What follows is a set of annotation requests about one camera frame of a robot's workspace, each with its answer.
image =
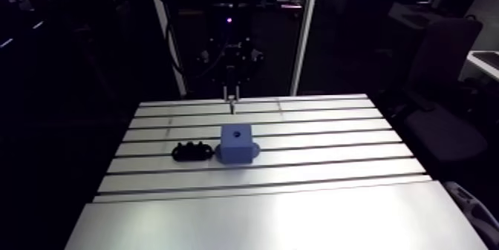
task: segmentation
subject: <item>aluminum table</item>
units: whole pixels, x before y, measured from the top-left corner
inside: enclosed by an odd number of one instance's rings
[[[363,94],[140,104],[66,249],[485,249]],[[250,123],[252,164],[175,162]]]

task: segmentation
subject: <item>chair backrest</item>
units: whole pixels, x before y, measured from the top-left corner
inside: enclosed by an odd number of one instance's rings
[[[470,19],[444,19],[430,24],[412,62],[408,87],[431,92],[435,87],[452,86],[482,26]]]

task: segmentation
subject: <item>black object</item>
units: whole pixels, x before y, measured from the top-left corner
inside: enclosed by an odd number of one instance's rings
[[[211,159],[214,153],[211,146],[204,145],[202,142],[197,145],[192,142],[182,145],[179,142],[172,151],[172,157],[177,162],[206,161]]]
[[[454,167],[481,156],[488,146],[482,134],[462,118],[464,115],[454,114],[456,106],[465,101],[460,95],[466,94],[457,78],[481,29],[480,22],[469,19],[430,24],[403,85],[402,104],[398,102],[394,108],[395,123],[433,156],[429,160],[432,165],[444,171],[450,168],[449,163]]]
[[[493,52],[473,53],[473,56],[475,56],[479,60],[484,61],[488,65],[491,65],[496,69],[499,69],[499,55],[497,53]]]
[[[421,16],[421,15],[408,15],[404,14],[402,15],[404,19],[407,19],[408,21],[412,22],[415,25],[418,25],[420,27],[425,27],[428,24],[430,24],[430,19]]]

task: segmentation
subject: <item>black plastic part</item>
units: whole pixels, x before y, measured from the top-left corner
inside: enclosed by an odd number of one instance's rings
[[[197,145],[192,142],[183,145],[179,142],[172,151],[172,157],[177,162],[206,161],[211,159],[214,153],[211,146],[204,145],[202,142]]]

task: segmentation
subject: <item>dark background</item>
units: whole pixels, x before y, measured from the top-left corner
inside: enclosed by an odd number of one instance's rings
[[[0,5],[0,43],[12,39],[0,49],[0,153],[8,225],[19,235],[6,249],[63,249],[138,103],[180,95],[153,0],[17,1]],[[188,67],[206,44],[206,21],[182,1],[170,6]],[[449,0],[447,14],[462,16],[473,1]],[[404,28],[390,19],[380,23],[376,53],[340,48],[347,3],[316,0],[299,94],[373,95],[409,66],[401,59],[411,50],[396,46]],[[300,13],[254,13],[252,39],[266,62],[243,96],[289,95],[300,27]],[[209,79],[188,84],[189,98],[220,96]]]

